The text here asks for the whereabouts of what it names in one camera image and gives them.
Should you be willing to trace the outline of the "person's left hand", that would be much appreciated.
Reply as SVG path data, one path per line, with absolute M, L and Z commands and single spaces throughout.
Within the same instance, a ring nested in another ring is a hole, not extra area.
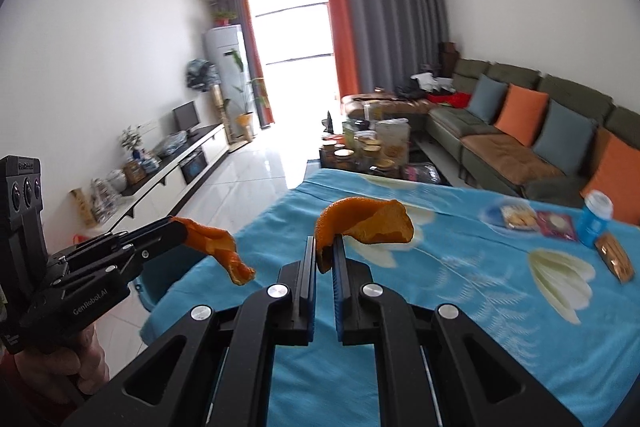
M 17 355 L 1 352 L 1 380 L 12 390 L 29 389 L 54 403 L 65 404 L 72 399 L 72 392 L 66 388 L 68 377 L 76 379 L 83 395 L 93 395 L 110 380 L 96 324 L 90 324 L 66 347 L 48 355 L 37 350 L 24 350 Z

